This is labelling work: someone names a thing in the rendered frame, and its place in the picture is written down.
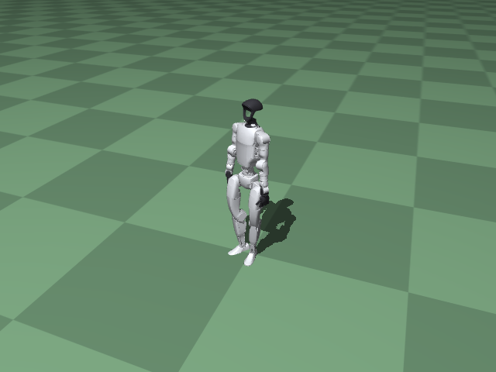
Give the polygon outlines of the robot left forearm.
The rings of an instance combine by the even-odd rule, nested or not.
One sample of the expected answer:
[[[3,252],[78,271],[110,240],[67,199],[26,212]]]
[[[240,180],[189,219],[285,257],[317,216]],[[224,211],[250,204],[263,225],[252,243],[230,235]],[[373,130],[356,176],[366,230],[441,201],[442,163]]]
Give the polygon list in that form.
[[[267,162],[263,163],[262,168],[263,168],[263,170],[259,171],[259,175],[260,175],[259,186],[260,186],[260,188],[263,189],[264,194],[266,194],[269,192],[269,188],[268,188],[269,167],[268,167]]]

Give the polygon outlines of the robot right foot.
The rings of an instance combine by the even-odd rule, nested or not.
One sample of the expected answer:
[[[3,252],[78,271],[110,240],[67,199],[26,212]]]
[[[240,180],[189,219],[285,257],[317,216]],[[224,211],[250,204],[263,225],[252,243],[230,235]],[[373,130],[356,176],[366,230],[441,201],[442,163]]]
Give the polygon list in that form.
[[[243,246],[243,244],[242,244]],[[228,252],[229,255],[236,255],[238,253],[242,253],[243,251],[245,250],[249,250],[250,249],[250,245],[249,243],[245,243],[245,246],[243,248],[240,248],[240,246],[238,245],[237,247],[235,247],[233,250],[230,250]]]

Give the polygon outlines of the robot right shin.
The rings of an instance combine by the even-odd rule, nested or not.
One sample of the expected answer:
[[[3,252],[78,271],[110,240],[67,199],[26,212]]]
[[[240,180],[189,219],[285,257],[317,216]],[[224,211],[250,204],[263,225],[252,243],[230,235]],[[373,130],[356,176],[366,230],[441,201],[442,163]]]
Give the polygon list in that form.
[[[239,222],[232,215],[232,222],[233,222],[233,226],[235,229],[237,239],[240,243],[239,246],[240,246],[240,248],[243,248],[245,246],[246,221],[244,220],[242,222]],[[243,244],[243,246],[242,246],[242,244]]]

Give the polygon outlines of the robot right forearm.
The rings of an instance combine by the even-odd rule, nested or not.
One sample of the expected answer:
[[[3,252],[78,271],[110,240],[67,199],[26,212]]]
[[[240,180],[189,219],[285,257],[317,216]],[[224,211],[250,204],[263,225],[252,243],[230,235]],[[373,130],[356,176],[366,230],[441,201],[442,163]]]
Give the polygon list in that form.
[[[230,171],[231,175],[233,173],[233,168],[236,160],[236,156],[231,155],[230,153],[227,152],[227,163],[226,163],[226,171]],[[225,171],[225,173],[226,173]]]

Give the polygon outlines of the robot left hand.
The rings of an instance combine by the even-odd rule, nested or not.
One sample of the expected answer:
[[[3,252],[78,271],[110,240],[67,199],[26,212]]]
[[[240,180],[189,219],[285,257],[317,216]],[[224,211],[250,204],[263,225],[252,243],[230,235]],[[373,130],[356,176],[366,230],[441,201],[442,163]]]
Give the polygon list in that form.
[[[268,193],[266,193],[266,194],[264,194],[263,192],[264,192],[264,191],[263,191],[263,189],[261,188],[261,189],[260,189],[260,194],[261,194],[261,196],[260,196],[260,200],[256,203],[256,205],[258,205],[258,204],[260,203],[259,208],[260,208],[260,207],[264,207],[265,205],[269,204],[269,196],[268,196],[268,195],[269,195],[269,192],[268,192]]]

